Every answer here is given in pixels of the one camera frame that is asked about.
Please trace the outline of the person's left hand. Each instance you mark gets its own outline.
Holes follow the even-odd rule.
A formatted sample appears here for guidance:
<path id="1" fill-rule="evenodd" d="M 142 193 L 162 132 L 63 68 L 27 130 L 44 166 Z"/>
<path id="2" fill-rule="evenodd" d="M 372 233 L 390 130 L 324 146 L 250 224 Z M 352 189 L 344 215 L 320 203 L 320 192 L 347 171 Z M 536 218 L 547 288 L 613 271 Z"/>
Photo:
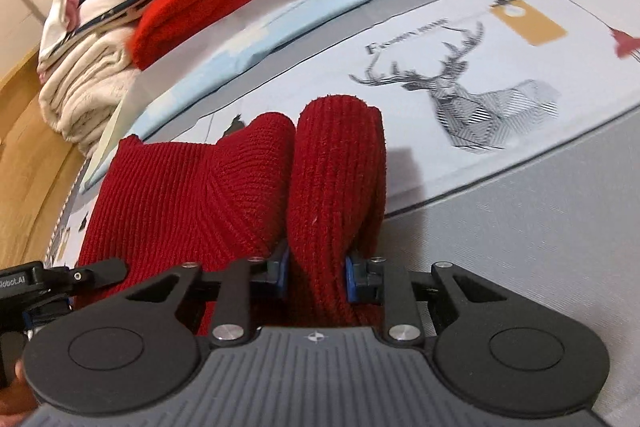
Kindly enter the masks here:
<path id="1" fill-rule="evenodd" d="M 9 387 L 1 390 L 1 425 L 14 426 L 37 408 L 37 401 L 26 381 L 23 361 L 15 364 L 15 377 Z"/>

